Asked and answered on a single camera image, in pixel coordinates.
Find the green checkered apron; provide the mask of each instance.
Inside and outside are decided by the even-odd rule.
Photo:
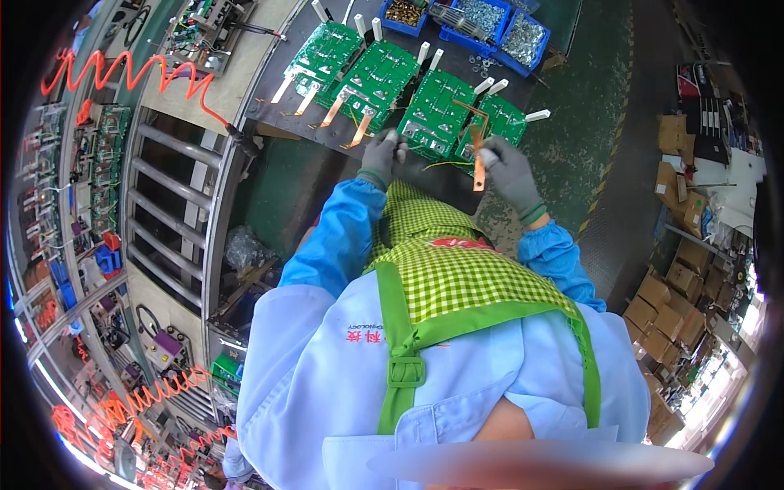
[[[559,310],[583,356],[588,427],[601,392],[590,334],[574,301],[542,276],[498,253],[457,209],[395,180],[387,192],[365,273],[375,270],[390,352],[378,434],[394,434],[425,383],[419,351],[515,318]]]

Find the apron buckle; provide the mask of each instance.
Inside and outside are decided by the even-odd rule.
[[[422,358],[390,358],[387,362],[387,386],[417,388],[425,384],[425,361]]]

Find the white standoff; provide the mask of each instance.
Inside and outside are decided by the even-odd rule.
[[[365,18],[362,14],[358,13],[354,16],[354,23],[357,24],[357,32],[360,36],[364,36],[367,29],[365,29]]]
[[[534,122],[539,119],[547,119],[550,116],[550,109],[542,109],[541,111],[532,112],[525,115],[525,122]]]
[[[430,62],[430,69],[435,70],[438,66],[438,62],[441,61],[441,55],[444,54],[443,49],[436,49],[436,53],[433,55],[433,59]]]
[[[321,2],[313,0],[310,4],[313,6],[313,10],[316,11],[318,18],[321,19],[321,22],[329,22],[329,17],[327,17],[327,12],[324,10],[324,6],[321,5]]]
[[[425,41],[422,43],[422,47],[419,48],[419,58],[416,59],[418,64],[424,63],[428,50],[430,50],[430,43]]]
[[[494,93],[500,92],[501,90],[505,89],[508,86],[509,86],[509,80],[502,78],[501,80],[499,80],[498,83],[490,87],[490,90],[488,90],[488,95],[491,96]]]
[[[493,82],[495,82],[495,79],[494,79],[493,77],[487,77],[487,78],[485,78],[485,79],[482,81],[482,83],[480,83],[479,85],[477,85],[477,88],[476,88],[476,89],[474,89],[474,93],[475,93],[475,94],[477,94],[477,95],[479,95],[480,93],[482,93],[482,92],[484,92],[485,90],[487,90],[487,89],[488,89],[488,87],[489,87],[490,85],[492,85],[492,83],[493,83]]]
[[[373,37],[376,38],[376,41],[384,39],[384,34],[381,32],[381,19],[374,17],[370,24],[373,26]]]

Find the printed circuit board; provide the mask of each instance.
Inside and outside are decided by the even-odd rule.
[[[306,97],[313,89],[312,97],[328,107],[332,103],[329,95],[338,83],[341,70],[360,49],[361,43],[362,37],[351,27],[337,22],[322,22],[283,72],[286,81],[278,90],[276,99],[293,82],[299,95]]]
[[[497,94],[485,96],[480,102],[478,109],[488,114],[487,129],[483,138],[500,135],[509,140],[512,146],[516,147],[520,143],[523,132],[528,127],[528,123],[525,121],[525,114],[520,109]],[[471,118],[470,124],[482,126],[483,120],[484,118],[475,114]],[[474,163],[474,145],[471,143],[471,135],[468,131],[465,131],[460,138],[452,160]],[[473,173],[473,170],[474,167],[470,167],[469,173]]]
[[[403,88],[419,70],[416,57],[388,42],[374,41],[332,91],[331,107],[340,99],[339,111],[359,122],[369,116],[367,130],[378,132],[387,122]]]
[[[430,70],[414,94],[397,132],[408,138],[411,150],[428,160],[452,153],[469,110],[452,102],[473,105],[474,87],[441,71]]]

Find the gray work glove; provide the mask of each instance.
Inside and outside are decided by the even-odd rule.
[[[503,136],[491,136],[483,141],[479,155],[498,192],[517,211],[523,225],[544,214],[547,207],[536,191],[528,157]]]
[[[357,178],[370,182],[378,189],[387,192],[387,188],[397,167],[405,162],[408,144],[392,129],[384,129],[370,140],[362,155],[362,167]]]

